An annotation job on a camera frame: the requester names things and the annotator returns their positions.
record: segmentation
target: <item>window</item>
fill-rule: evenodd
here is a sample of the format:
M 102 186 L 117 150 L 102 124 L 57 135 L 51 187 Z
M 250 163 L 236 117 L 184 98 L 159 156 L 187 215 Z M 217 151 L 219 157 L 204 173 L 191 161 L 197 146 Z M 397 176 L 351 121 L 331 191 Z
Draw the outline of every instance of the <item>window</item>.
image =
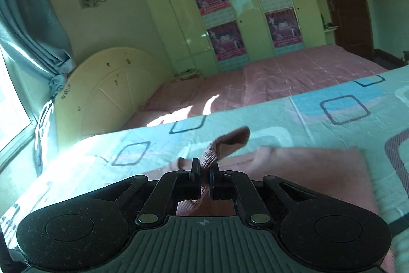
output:
M 3 55 L 0 47 L 0 171 L 33 139 L 35 124 L 16 93 Z

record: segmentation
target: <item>cream headboard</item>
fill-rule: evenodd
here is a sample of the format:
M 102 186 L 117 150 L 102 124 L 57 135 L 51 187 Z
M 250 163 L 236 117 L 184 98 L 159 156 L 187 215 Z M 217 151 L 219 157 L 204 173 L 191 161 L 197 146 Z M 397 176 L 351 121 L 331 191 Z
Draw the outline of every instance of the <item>cream headboard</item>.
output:
M 59 152 L 84 138 L 118 131 L 170 78 L 159 61 L 136 49 L 111 48 L 91 56 L 56 98 Z

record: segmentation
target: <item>shelf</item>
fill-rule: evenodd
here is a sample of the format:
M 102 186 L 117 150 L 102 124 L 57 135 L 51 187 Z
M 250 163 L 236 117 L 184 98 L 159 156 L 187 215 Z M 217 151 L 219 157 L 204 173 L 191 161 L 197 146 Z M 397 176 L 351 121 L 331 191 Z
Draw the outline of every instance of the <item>shelf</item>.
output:
M 327 30 L 324 30 L 324 33 L 330 33 L 333 32 L 334 30 L 337 30 L 339 26 L 332 26 L 328 28 Z

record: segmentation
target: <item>screw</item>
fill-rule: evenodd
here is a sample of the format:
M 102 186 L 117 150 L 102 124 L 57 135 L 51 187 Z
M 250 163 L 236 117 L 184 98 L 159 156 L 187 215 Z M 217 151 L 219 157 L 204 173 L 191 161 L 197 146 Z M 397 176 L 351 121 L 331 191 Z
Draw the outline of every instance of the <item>screw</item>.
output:
M 142 214 L 139 218 L 138 218 L 140 223 L 154 223 L 156 221 L 159 220 L 159 218 L 157 217 L 157 215 L 155 214 Z
M 267 214 L 253 214 L 250 220 L 257 224 L 263 224 L 270 221 L 270 217 Z

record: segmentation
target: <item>round pad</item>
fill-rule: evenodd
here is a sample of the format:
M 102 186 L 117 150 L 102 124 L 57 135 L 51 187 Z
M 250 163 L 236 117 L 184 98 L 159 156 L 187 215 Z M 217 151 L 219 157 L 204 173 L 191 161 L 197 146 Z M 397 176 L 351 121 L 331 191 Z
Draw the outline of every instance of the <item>round pad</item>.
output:
M 27 261 L 38 268 L 85 270 L 122 250 L 128 224 L 114 202 L 75 198 L 31 213 L 16 236 Z
M 315 231 L 323 239 L 335 243 L 355 241 L 362 234 L 359 222 L 347 216 L 331 215 L 315 223 Z
M 48 221 L 46 232 L 56 241 L 72 242 L 88 236 L 93 228 L 93 220 L 82 215 L 67 214 Z
M 368 270 L 391 245 L 388 225 L 378 215 L 330 197 L 296 203 L 279 237 L 293 257 L 319 271 Z

